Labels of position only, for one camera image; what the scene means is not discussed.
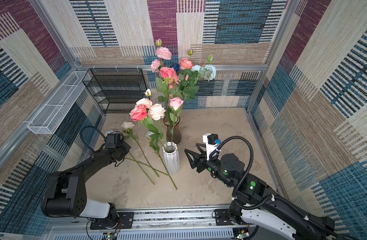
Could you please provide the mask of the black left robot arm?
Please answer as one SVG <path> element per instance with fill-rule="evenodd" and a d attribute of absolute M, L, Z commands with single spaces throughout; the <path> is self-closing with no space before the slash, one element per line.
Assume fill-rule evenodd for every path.
<path fill-rule="evenodd" d="M 120 132 L 108 134 L 103 147 L 82 163 L 49 175 L 42 197 L 42 213 L 51 218 L 115 219 L 114 204 L 90 200 L 85 183 L 101 169 L 124 160 L 130 145 Z"/>

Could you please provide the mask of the coral pink rose stem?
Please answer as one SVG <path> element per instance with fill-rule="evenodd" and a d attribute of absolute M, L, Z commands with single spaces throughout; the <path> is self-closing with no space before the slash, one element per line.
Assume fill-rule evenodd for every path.
<path fill-rule="evenodd" d="M 162 141 L 166 141 L 160 126 L 160 121 L 164 117 L 165 108 L 161 104 L 154 104 L 150 107 L 144 104 L 136 105 L 130 112 L 130 118 L 134 122 L 139 122 L 151 132 L 151 135 L 148 137 L 149 145 L 156 153 L 160 150 L 159 144 L 162 144 Z"/>

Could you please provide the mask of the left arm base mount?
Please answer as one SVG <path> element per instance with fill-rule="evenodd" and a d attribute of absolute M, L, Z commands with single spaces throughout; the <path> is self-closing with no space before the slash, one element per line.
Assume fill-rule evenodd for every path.
<path fill-rule="evenodd" d="M 90 230 L 122 230 L 131 229 L 134 212 L 117 212 L 113 203 L 109 203 L 108 216 L 104 219 L 92 219 Z"/>

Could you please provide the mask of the cream white rose stem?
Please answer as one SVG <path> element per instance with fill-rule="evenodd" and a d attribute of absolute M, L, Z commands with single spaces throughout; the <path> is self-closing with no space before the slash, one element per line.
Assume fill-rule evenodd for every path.
<path fill-rule="evenodd" d="M 139 149 L 141 150 L 142 155 L 144 156 L 147 165 L 149 167 L 152 168 L 152 170 L 154 171 L 154 173 L 157 175 L 157 177 L 159 177 L 159 174 L 157 173 L 157 171 L 152 167 L 151 163 L 149 162 L 148 158 L 146 157 L 144 150 L 142 148 L 142 146 L 139 143 L 139 136 L 133 131 L 133 128 L 135 127 L 135 124 L 133 122 L 129 122 L 129 121 L 125 121 L 122 123 L 121 125 L 122 128 L 124 128 L 124 133 L 126 133 L 130 138 L 132 138 L 136 144 L 138 145 Z"/>

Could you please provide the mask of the cream double rose stem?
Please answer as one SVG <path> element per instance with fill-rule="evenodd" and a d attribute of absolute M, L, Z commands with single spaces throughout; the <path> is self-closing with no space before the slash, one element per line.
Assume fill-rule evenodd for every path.
<path fill-rule="evenodd" d="M 162 120 L 165 117 L 165 108 L 161 104 L 154 104 L 151 100 L 151 90 L 147 89 L 144 92 L 145 98 L 142 98 L 136 102 L 135 113 L 132 114 L 132 118 L 135 121 L 145 122 L 150 125 L 157 124 L 159 133 L 161 133 L 161 139 L 164 143 L 167 143 L 165 132 L 162 129 Z"/>

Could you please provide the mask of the pink rose stem with bud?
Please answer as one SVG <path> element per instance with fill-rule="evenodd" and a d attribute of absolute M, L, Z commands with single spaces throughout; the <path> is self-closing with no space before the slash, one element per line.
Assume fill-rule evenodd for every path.
<path fill-rule="evenodd" d="M 191 70 L 193 67 L 192 61 L 188 57 L 183 57 L 178 61 L 181 70 Z"/>

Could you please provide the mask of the red ribbed glass vase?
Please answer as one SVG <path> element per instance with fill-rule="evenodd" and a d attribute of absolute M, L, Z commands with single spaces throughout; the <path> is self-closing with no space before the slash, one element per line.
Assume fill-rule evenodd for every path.
<path fill-rule="evenodd" d="M 168 120 L 166 117 L 163 119 L 163 123 L 166 125 L 167 131 L 166 131 L 166 140 L 168 142 L 173 141 L 175 144 L 179 144 L 182 140 L 181 132 L 179 130 L 179 123 L 180 123 L 180 117 L 178 118 L 177 123 L 173 127 L 173 134 L 171 134 L 171 126 L 168 125 Z"/>

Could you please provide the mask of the white ribbed ceramic vase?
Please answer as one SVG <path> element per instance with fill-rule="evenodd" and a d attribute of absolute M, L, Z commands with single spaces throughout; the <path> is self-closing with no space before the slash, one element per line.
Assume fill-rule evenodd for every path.
<path fill-rule="evenodd" d="M 169 174 L 177 174 L 180 171 L 179 152 L 174 142 L 167 142 L 163 146 L 163 161 Z"/>

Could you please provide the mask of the pink carnation stem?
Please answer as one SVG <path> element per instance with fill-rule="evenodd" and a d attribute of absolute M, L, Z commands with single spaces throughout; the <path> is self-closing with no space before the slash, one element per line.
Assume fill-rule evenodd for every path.
<path fill-rule="evenodd" d="M 172 53 L 168 48 L 162 46 L 161 39 L 157 39 L 155 45 L 157 47 L 155 50 L 157 58 L 151 62 L 150 69 L 153 73 L 158 73 L 161 68 L 165 67 L 165 61 L 171 60 Z"/>

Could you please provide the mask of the blue artificial rose stem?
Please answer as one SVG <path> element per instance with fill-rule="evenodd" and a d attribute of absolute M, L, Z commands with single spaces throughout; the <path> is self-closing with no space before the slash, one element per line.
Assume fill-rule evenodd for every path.
<path fill-rule="evenodd" d="M 180 71 L 180 66 L 179 66 L 179 64 L 173 64 L 173 65 L 171 65 L 171 67 L 172 67 L 176 72 L 179 72 L 179 71 Z"/>

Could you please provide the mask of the magenta rose stem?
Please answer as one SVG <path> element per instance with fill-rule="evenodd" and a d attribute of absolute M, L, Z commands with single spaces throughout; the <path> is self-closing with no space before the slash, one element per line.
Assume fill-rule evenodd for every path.
<path fill-rule="evenodd" d="M 165 82 L 167 82 L 170 89 L 179 85 L 180 79 L 174 68 L 162 67 L 159 70 L 159 75 Z"/>

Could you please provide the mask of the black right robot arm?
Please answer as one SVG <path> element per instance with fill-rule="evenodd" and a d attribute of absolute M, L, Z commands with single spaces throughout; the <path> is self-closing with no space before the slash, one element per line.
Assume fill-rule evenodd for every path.
<path fill-rule="evenodd" d="M 233 188 L 233 200 L 224 213 L 225 219 L 235 225 L 257 225 L 287 240 L 337 238 L 331 218 L 318 217 L 304 211 L 265 181 L 249 173 L 253 149 L 250 143 L 247 146 L 247 166 L 235 154 L 225 154 L 221 159 L 211 160 L 205 144 L 196 144 L 198 153 L 188 149 L 184 151 L 192 169 L 198 173 L 207 170 L 213 178 Z"/>

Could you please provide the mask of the eucalyptus and pale flower stem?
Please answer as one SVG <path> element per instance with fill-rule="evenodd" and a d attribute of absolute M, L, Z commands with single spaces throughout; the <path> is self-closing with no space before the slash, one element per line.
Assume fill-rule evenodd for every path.
<path fill-rule="evenodd" d="M 191 68 L 192 72 L 197 72 L 197 77 L 209 81 L 213 81 L 216 77 L 216 67 L 212 65 L 213 55 L 207 57 L 207 62 L 200 66 L 195 65 Z"/>

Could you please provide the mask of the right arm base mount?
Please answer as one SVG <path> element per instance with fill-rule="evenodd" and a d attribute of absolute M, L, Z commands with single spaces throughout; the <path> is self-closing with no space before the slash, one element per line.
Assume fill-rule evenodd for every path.
<path fill-rule="evenodd" d="M 241 211 L 242 208 L 232 202 L 228 209 L 215 209 L 211 215 L 217 226 L 246 225 L 241 218 Z"/>

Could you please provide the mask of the large pale pink rose stem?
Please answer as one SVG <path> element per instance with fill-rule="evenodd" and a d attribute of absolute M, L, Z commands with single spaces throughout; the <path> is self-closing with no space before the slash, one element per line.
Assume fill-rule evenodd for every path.
<path fill-rule="evenodd" d="M 183 105 L 184 101 L 181 98 L 173 98 L 170 100 L 169 102 L 169 106 L 170 106 L 170 120 L 171 120 L 171 134 L 173 134 L 173 127 L 175 126 L 175 124 L 178 121 L 178 118 L 180 117 L 180 113 L 182 110 L 182 105 Z"/>

